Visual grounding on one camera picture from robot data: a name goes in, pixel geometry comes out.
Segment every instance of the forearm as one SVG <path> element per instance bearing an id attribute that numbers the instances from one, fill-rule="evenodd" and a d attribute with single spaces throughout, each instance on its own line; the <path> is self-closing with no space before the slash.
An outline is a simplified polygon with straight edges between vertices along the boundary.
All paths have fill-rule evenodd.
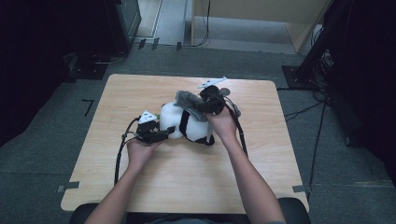
<path id="1" fill-rule="evenodd" d="M 140 169 L 127 169 L 119 182 L 99 203 L 86 223 L 121 223 Z"/>
<path id="2" fill-rule="evenodd" d="M 236 138 L 223 141 L 230 156 L 242 203 L 251 223 L 283 221 L 277 198 Z"/>

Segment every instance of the white triangular marker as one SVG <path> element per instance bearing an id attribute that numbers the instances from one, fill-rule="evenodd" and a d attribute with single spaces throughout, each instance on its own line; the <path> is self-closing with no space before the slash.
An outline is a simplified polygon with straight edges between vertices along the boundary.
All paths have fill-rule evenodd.
<path id="1" fill-rule="evenodd" d="M 224 80 L 227 80 L 227 77 L 209 79 L 206 83 L 199 85 L 198 89 L 206 88 L 211 85 L 215 85 L 216 83 L 222 82 Z"/>
<path id="2" fill-rule="evenodd" d="M 151 114 L 150 112 L 148 112 L 147 110 L 145 110 L 145 112 L 143 112 L 142 117 L 139 120 L 139 124 L 147 123 L 147 122 L 150 122 L 155 119 L 157 119 L 157 116 L 155 116 L 155 115 Z"/>

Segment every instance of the hand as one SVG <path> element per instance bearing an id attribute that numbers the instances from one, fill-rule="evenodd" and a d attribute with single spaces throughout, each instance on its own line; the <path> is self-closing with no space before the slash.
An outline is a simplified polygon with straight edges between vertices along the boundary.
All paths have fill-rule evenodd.
<path id="1" fill-rule="evenodd" d="M 151 159 L 152 154 L 162 142 L 146 144 L 137 139 L 132 139 L 127 143 L 128 148 L 128 168 L 141 169 Z"/>
<path id="2" fill-rule="evenodd" d="M 212 124 L 221 141 L 236 139 L 236 125 L 227 107 L 224 107 L 218 115 L 205 114 L 205 117 Z"/>

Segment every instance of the gray carpet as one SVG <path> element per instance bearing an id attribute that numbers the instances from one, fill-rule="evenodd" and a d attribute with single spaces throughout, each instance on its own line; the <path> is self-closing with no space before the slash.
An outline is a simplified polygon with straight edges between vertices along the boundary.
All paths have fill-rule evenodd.
<path id="1" fill-rule="evenodd" d="M 273 80 L 278 87 L 287 87 L 281 65 L 299 65 L 303 59 L 263 52 L 151 50 L 146 46 L 133 48 L 123 61 L 111 64 L 103 80 L 62 84 L 29 128 L 0 148 L 0 223 L 68 223 L 71 213 L 61 209 L 63 195 L 55 190 L 73 172 L 109 75 L 226 76 Z M 285 114 L 317 102 L 312 91 L 278 93 Z M 94 100 L 87 117 L 89 103 L 82 99 Z M 321 109 L 322 105 L 314 107 L 288 121 L 307 189 Z M 364 148 L 346 147 L 343 129 L 330 106 L 325 107 L 311 187 L 313 223 L 395 223 L 396 190 L 383 163 Z"/>

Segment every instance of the white plush body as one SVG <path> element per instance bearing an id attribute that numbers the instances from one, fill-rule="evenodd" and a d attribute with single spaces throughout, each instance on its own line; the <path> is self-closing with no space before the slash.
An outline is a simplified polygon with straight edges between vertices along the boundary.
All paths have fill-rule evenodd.
<path id="1" fill-rule="evenodd" d="M 175 126 L 175 132 L 169 134 L 169 138 L 179 138 L 183 133 L 179 129 L 183 108 L 176 106 L 176 102 L 163 105 L 160 114 L 160 130 L 166 130 Z M 200 122 L 194 116 L 190 116 L 186 127 L 186 137 L 195 142 L 201 138 L 209 138 L 212 134 L 212 128 L 208 121 Z"/>

